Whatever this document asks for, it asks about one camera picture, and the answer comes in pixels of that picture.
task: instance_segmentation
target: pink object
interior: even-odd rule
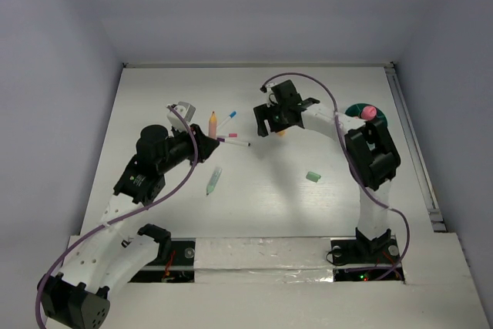
[[[377,117],[377,109],[373,106],[366,106],[363,108],[363,112],[361,112],[361,118],[367,121],[374,119]]]

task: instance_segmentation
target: orange object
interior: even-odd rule
[[[217,118],[214,111],[213,114],[210,115],[209,119],[209,137],[217,139]]]

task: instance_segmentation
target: marker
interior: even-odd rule
[[[251,146],[250,143],[244,142],[242,140],[228,139],[228,138],[217,138],[220,142],[234,144],[235,146]]]
[[[214,191],[214,189],[216,189],[217,180],[219,180],[219,177],[221,176],[222,172],[223,169],[221,169],[220,167],[216,167],[214,169],[213,175],[210,177],[209,183],[207,184],[207,188],[206,188],[207,196],[211,194]]]
[[[217,134],[217,118],[216,113],[213,111],[213,114],[210,115],[209,119],[209,137],[215,139]]]
[[[229,133],[228,135],[218,135],[218,138],[237,138],[238,134],[236,133]]]
[[[228,117],[224,119],[218,126],[217,131],[221,130],[224,125],[226,125],[234,116],[236,116],[236,111],[232,111]]]

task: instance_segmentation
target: green block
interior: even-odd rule
[[[314,183],[317,183],[321,177],[322,176],[320,176],[318,173],[312,173],[311,171],[308,171],[308,173],[307,173],[307,179],[309,181],[313,181]]]

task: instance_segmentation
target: gray wall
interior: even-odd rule
[[[447,225],[493,324],[493,0],[436,0],[398,75]]]
[[[431,0],[92,0],[126,62],[388,62]]]
[[[77,233],[121,64],[87,0],[0,0],[0,327]]]

